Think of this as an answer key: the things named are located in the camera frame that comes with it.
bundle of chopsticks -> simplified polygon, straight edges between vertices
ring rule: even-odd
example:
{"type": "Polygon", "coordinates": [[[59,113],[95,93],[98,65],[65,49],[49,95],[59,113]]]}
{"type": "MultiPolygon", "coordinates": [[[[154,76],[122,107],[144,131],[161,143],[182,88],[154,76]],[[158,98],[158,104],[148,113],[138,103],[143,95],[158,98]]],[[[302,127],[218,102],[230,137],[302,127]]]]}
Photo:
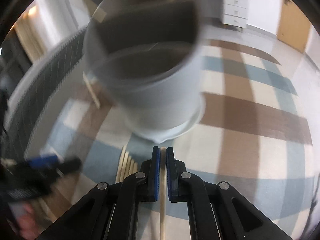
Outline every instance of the bundle of chopsticks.
{"type": "Polygon", "coordinates": [[[138,163],[134,161],[129,152],[126,151],[127,146],[122,147],[120,161],[118,165],[118,171],[116,176],[116,183],[122,182],[126,177],[132,173],[138,172],[138,163]]]}

baseboard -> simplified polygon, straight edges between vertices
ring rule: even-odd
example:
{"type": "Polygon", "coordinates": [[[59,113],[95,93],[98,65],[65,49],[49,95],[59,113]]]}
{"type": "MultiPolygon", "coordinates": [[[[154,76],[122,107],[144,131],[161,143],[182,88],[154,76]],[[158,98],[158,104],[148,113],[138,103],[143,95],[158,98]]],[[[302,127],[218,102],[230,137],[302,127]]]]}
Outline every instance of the baseboard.
{"type": "Polygon", "coordinates": [[[269,37],[271,37],[271,38],[273,38],[273,39],[276,39],[276,38],[277,38],[277,35],[275,35],[275,34],[273,34],[273,33],[271,33],[271,32],[268,32],[268,31],[266,31],[266,30],[262,30],[262,29],[260,29],[260,28],[258,28],[258,27],[249,25],[249,24],[247,24],[247,29],[248,29],[248,30],[255,31],[255,32],[258,32],[258,33],[261,33],[261,34],[266,35],[266,36],[269,36],[269,37]]]}
{"type": "Polygon", "coordinates": [[[312,58],[307,54],[307,53],[304,53],[304,55],[306,56],[306,58],[310,61],[311,65],[313,65],[313,67],[315,67],[316,70],[319,70],[320,67],[318,67],[316,65],[316,63],[312,60],[312,58]]]}

checkered cloth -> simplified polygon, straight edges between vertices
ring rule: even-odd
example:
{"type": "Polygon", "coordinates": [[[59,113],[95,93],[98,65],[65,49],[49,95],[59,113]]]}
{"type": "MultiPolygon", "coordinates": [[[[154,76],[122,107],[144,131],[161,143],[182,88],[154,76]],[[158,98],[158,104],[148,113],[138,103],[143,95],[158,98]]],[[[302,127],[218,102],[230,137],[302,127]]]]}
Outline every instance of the checkered cloth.
{"type": "MultiPolygon", "coordinates": [[[[290,80],[269,54],[247,46],[209,41],[204,46],[202,89],[206,109],[200,124],[159,146],[204,181],[228,181],[293,239],[300,237],[314,188],[312,141],[290,80]]],[[[56,217],[101,181],[113,184],[121,148],[139,164],[154,143],[126,128],[98,83],[96,109],[86,87],[63,108],[44,152],[77,155],[80,174],[61,180],[46,202],[56,217]]],[[[137,239],[159,238],[159,204],[142,203],[137,239]]],[[[166,205],[167,239],[188,239],[186,203],[166,205]]]]}

white wall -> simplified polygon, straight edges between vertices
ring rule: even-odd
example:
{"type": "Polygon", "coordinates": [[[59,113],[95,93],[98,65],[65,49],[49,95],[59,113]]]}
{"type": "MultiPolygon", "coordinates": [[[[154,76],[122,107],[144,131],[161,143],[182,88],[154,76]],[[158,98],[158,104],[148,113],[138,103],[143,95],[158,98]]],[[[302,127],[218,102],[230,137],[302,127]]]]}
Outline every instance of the white wall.
{"type": "Polygon", "coordinates": [[[247,24],[277,34],[282,0],[250,0],[247,24]]]}
{"type": "Polygon", "coordinates": [[[320,69],[320,36],[312,25],[305,52],[320,69]]]}

metal screw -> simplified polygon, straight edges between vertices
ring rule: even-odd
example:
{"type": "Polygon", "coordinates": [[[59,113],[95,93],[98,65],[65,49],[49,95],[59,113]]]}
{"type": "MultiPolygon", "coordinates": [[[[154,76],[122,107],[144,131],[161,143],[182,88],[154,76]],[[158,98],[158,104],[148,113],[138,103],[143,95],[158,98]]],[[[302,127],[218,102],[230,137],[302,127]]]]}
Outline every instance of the metal screw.
{"type": "Polygon", "coordinates": [[[136,178],[138,178],[138,179],[143,179],[144,177],[145,177],[144,172],[139,171],[139,172],[136,173],[136,178]]]}
{"type": "Polygon", "coordinates": [[[222,183],[219,184],[219,187],[221,189],[228,189],[229,188],[229,184],[226,183],[226,182],[222,182],[222,183]]]}
{"type": "Polygon", "coordinates": [[[181,173],[181,177],[183,177],[184,179],[190,179],[191,174],[189,172],[183,172],[181,173]]]}
{"type": "Polygon", "coordinates": [[[108,184],[105,183],[105,182],[100,182],[100,183],[98,184],[98,189],[104,190],[104,189],[106,189],[107,187],[108,187],[108,184]]]}

